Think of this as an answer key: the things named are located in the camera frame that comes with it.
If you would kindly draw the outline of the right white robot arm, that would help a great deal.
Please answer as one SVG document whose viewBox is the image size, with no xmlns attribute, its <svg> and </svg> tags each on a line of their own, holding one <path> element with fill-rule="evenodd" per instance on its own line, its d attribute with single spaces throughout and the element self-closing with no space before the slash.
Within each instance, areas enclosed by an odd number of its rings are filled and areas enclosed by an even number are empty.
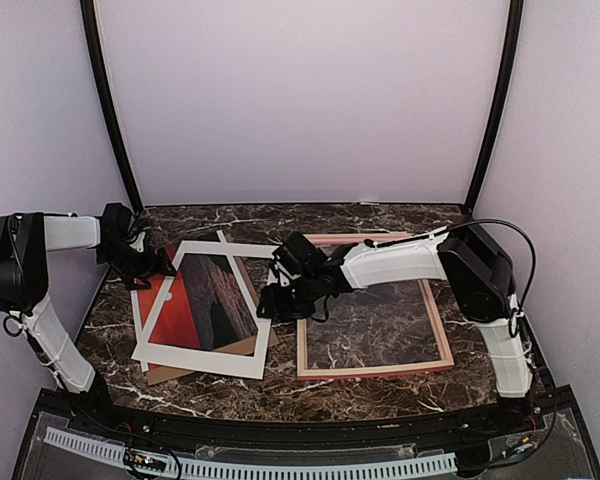
<svg viewBox="0 0 600 480">
<path fill-rule="evenodd" d="M 513 261 L 486 231 L 490 220 L 470 220 L 407 238 L 365 238 L 325 252 L 294 231 L 270 261 L 271 281 L 261 290 L 257 314 L 272 321 L 315 318 L 318 302 L 370 286 L 411 280 L 450 285 L 461 314 L 477 325 L 494 367 L 496 389 L 505 400 L 490 413 L 501 434 L 514 432 L 529 416 L 531 350 L 525 346 L 524 304 Z"/>
</svg>

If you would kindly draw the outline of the black enclosure post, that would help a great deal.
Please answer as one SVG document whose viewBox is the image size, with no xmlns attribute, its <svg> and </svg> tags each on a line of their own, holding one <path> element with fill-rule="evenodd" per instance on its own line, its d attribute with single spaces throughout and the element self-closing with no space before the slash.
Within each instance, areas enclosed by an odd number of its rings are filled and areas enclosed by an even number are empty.
<svg viewBox="0 0 600 480">
<path fill-rule="evenodd" d="M 472 215 L 474 213 L 486 179 L 508 97 L 522 25 L 523 11 L 523 0 L 511 0 L 509 2 L 503 47 L 492 102 L 476 165 L 462 205 L 464 214 Z"/>
<path fill-rule="evenodd" d="M 92 0 L 80 0 L 79 4 L 92 75 L 110 145 L 131 208 L 138 214 L 144 210 L 144 205 L 132 171 L 114 105 L 98 28 L 96 4 Z"/>
</svg>

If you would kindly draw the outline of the left black enclosure post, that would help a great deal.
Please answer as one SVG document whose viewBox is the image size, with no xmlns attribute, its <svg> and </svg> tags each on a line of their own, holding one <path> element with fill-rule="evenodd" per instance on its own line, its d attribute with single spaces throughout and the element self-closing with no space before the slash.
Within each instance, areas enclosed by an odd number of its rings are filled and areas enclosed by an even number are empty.
<svg viewBox="0 0 600 480">
<path fill-rule="evenodd" d="M 144 205 L 132 171 L 114 105 L 98 28 L 96 4 L 92 0 L 80 0 L 79 4 L 92 75 L 110 145 L 131 208 L 138 214 L 144 210 Z"/>
</svg>

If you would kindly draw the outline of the brown cardboard backing board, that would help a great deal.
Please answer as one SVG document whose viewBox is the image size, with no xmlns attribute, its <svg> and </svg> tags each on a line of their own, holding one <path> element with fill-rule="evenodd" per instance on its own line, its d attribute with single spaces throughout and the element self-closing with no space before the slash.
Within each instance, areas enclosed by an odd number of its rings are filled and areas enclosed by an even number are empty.
<svg viewBox="0 0 600 480">
<path fill-rule="evenodd" d="M 243 261 L 234 262 L 232 267 L 223 256 L 183 257 L 149 341 L 167 347 L 172 362 L 157 364 L 145 356 L 141 363 L 148 384 L 211 368 L 224 375 L 219 361 L 242 365 L 256 358 L 261 335 L 249 305 L 257 295 Z"/>
</svg>

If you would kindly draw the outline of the black front rail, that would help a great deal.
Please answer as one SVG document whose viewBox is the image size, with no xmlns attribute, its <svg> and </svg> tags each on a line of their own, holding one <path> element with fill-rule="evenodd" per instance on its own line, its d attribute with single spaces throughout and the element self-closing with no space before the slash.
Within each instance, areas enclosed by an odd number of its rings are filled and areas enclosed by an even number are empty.
<svg viewBox="0 0 600 480">
<path fill-rule="evenodd" d="M 418 450 L 442 448 L 485 458 L 487 443 L 524 432 L 552 441 L 565 438 L 587 448 L 590 439 L 569 387 L 540 399 L 541 412 L 531 417 L 507 417 L 496 404 L 459 411 L 393 419 L 342 422 L 255 422 L 170 415 L 116 406 L 119 429 L 97 426 L 86 414 L 72 414 L 56 393 L 43 391 L 34 407 L 20 452 L 27 454 L 42 441 L 45 422 L 79 433 L 95 434 L 140 446 L 165 446 L 192 452 L 203 445 L 273 450 L 326 450 L 413 444 Z"/>
</svg>

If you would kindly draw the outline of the right small circuit board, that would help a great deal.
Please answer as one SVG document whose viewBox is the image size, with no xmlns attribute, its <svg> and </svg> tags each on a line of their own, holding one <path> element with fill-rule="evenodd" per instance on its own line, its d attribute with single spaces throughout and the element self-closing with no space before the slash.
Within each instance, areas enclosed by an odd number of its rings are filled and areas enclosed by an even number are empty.
<svg viewBox="0 0 600 480">
<path fill-rule="evenodd" d="M 530 437 L 521 438 L 512 445 L 506 446 L 505 449 L 501 452 L 500 458 L 506 459 L 510 457 L 515 457 L 517 455 L 521 455 L 522 453 L 530 449 L 534 449 L 536 445 L 537 443 L 533 442 Z"/>
</svg>

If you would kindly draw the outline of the right black enclosure post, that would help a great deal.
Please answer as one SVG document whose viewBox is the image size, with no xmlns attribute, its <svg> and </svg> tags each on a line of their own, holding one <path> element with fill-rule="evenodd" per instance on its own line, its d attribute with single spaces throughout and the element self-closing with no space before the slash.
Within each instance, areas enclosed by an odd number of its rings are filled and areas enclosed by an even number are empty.
<svg viewBox="0 0 600 480">
<path fill-rule="evenodd" d="M 509 2 L 503 47 L 492 102 L 476 165 L 462 205 L 464 214 L 472 215 L 474 213 L 486 179 L 508 97 L 522 25 L 523 11 L 523 0 L 511 0 Z"/>
</svg>

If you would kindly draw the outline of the small circuit board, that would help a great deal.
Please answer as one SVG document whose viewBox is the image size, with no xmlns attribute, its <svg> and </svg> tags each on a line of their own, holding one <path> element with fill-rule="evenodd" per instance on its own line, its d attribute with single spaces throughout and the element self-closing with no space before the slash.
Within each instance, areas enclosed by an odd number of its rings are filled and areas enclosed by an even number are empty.
<svg viewBox="0 0 600 480">
<path fill-rule="evenodd" d="M 537 443 L 533 442 L 530 437 L 521 438 L 512 445 L 506 446 L 505 449 L 501 452 L 500 458 L 506 459 L 510 457 L 515 457 L 517 455 L 521 455 L 522 453 L 530 449 L 534 449 L 536 445 Z"/>
<path fill-rule="evenodd" d="M 153 470 L 164 470 L 167 463 L 148 453 L 126 449 L 123 454 L 123 464 L 134 468 L 147 468 Z"/>
</svg>

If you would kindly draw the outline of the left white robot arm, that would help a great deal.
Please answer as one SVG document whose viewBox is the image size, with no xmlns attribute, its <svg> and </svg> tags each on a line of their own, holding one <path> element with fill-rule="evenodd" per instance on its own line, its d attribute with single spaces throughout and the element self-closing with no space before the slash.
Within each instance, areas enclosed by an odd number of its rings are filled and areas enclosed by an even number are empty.
<svg viewBox="0 0 600 480">
<path fill-rule="evenodd" d="M 79 352 L 61 324 L 49 293 L 47 255 L 93 249 L 96 261 L 114 270 L 129 291 L 146 290 L 156 275 L 176 276 L 165 249 L 154 248 L 145 231 L 135 232 L 134 215 L 109 203 L 99 216 L 14 213 L 0 216 L 0 311 L 3 329 L 22 335 L 40 364 L 81 417 L 100 436 L 121 427 L 106 381 Z"/>
</svg>

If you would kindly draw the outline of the pink wooden picture frame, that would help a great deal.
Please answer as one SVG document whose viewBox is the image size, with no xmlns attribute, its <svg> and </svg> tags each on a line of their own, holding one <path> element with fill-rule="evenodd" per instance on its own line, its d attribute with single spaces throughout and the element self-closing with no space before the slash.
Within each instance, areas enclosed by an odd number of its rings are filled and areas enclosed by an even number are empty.
<svg viewBox="0 0 600 480">
<path fill-rule="evenodd" d="M 329 319 L 297 322 L 297 377 L 435 373 L 455 366 L 429 282 L 378 284 L 327 301 Z"/>
</svg>

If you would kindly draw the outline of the left small circuit board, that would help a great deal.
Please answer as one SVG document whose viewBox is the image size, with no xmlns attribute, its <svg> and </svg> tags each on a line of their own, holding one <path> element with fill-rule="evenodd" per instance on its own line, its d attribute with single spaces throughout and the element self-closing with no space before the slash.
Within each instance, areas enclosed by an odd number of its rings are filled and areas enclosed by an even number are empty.
<svg viewBox="0 0 600 480">
<path fill-rule="evenodd" d="M 134 468 L 147 468 L 153 470 L 164 470 L 167 463 L 148 453 L 126 449 L 123 454 L 123 464 Z"/>
</svg>

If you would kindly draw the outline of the clear acrylic sheet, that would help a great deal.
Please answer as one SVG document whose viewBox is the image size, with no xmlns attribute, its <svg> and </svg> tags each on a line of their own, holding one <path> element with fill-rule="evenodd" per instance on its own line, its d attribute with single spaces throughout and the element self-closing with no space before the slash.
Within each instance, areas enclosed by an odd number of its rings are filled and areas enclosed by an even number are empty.
<svg viewBox="0 0 600 480">
<path fill-rule="evenodd" d="M 330 318 L 308 320 L 303 369 L 393 367 L 442 359 L 421 280 L 369 286 L 330 298 Z"/>
</svg>

